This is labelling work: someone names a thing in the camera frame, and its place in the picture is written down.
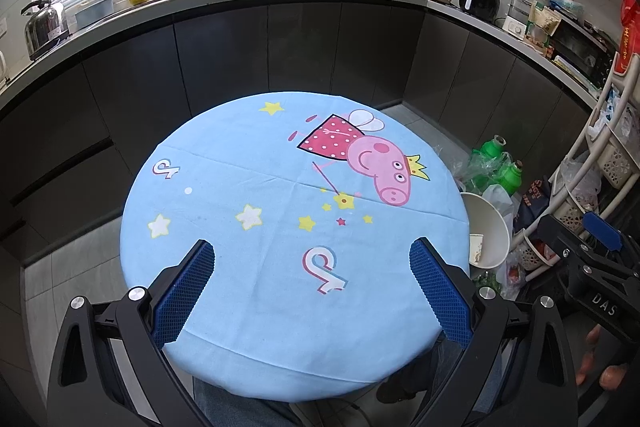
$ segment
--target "human hand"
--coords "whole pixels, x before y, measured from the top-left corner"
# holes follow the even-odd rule
[[[587,374],[593,369],[593,351],[595,350],[595,346],[598,343],[601,331],[602,326],[598,324],[587,334],[587,344],[588,346],[590,346],[590,350],[586,352],[582,357],[582,365],[580,366],[578,372],[575,374],[576,385],[582,385],[584,380],[587,378]],[[625,378],[626,369],[626,364],[609,365],[609,367],[607,367],[600,375],[601,388],[603,388],[605,391],[615,391],[620,385],[620,382],[622,382],[622,379]]]

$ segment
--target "music note logo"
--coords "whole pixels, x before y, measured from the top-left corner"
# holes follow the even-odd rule
[[[323,295],[331,290],[342,290],[347,286],[348,280],[333,272],[335,264],[335,255],[327,247],[310,248],[302,256],[304,269],[322,281],[318,291]]]
[[[160,160],[153,168],[154,174],[164,174],[165,180],[170,180],[179,170],[179,167],[172,167],[169,160]]]

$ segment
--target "light blue tablecloth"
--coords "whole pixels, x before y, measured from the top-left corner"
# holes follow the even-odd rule
[[[178,340],[185,371],[241,396],[303,401],[377,382],[440,327],[409,268],[426,236],[468,271],[468,220],[433,150],[351,100],[250,96],[176,130],[131,189],[129,287],[199,239],[214,273]]]

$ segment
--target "blue gripper pad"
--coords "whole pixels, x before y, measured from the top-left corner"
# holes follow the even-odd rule
[[[174,342],[213,273],[215,254],[206,242],[180,272],[154,309],[151,338],[158,349]]]
[[[620,232],[593,212],[587,212],[582,217],[584,229],[600,241],[609,251],[622,250]]]
[[[450,341],[457,342],[466,349],[473,336],[469,307],[420,239],[411,245],[409,266],[444,334]]]

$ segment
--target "silver screw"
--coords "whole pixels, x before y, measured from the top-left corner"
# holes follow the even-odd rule
[[[138,288],[132,288],[129,290],[129,299],[131,299],[132,301],[139,301],[144,296],[145,296],[144,288],[138,287]]]
[[[553,308],[554,300],[551,297],[547,297],[546,295],[543,295],[540,298],[540,304],[542,304],[545,308]]]
[[[489,288],[489,286],[482,286],[479,293],[483,299],[487,299],[488,301],[495,299],[495,290],[493,288]]]
[[[71,301],[71,307],[75,310],[77,310],[78,308],[81,308],[82,306],[84,306],[84,299],[82,297],[75,297]]]

